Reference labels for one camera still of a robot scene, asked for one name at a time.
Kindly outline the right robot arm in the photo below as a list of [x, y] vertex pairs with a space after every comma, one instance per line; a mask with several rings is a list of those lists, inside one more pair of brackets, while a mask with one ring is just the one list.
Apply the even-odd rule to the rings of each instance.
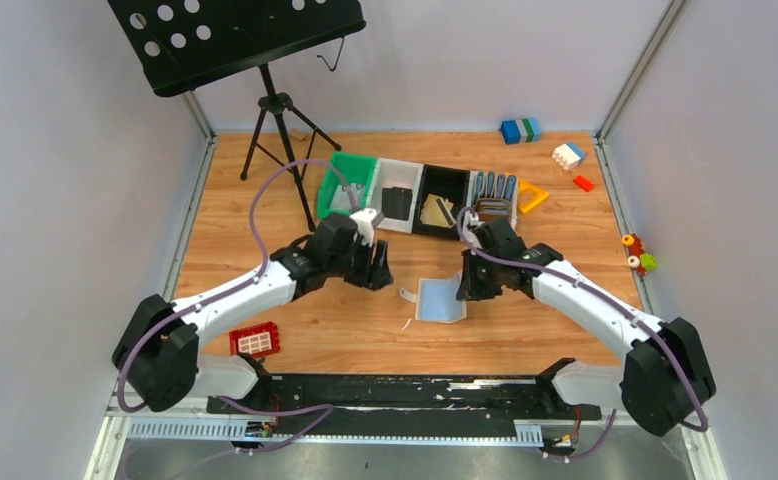
[[526, 245], [504, 218], [485, 222], [465, 207], [456, 229], [467, 247], [458, 299], [520, 292], [565, 315], [618, 359], [616, 367], [566, 360], [546, 371], [563, 403], [624, 410], [658, 437], [677, 426], [708, 431], [704, 405], [716, 383], [693, 324], [663, 320], [620, 300], [550, 246]]

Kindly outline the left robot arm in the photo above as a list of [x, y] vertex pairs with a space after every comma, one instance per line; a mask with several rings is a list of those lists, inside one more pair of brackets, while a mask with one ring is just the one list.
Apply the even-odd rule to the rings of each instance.
[[267, 310], [324, 287], [330, 278], [372, 291], [390, 285], [388, 244], [375, 237], [382, 213], [331, 214], [304, 242], [275, 251], [254, 270], [191, 297], [143, 299], [112, 354], [124, 383], [153, 412], [186, 397], [246, 397], [259, 368], [246, 355], [204, 355], [216, 337]]

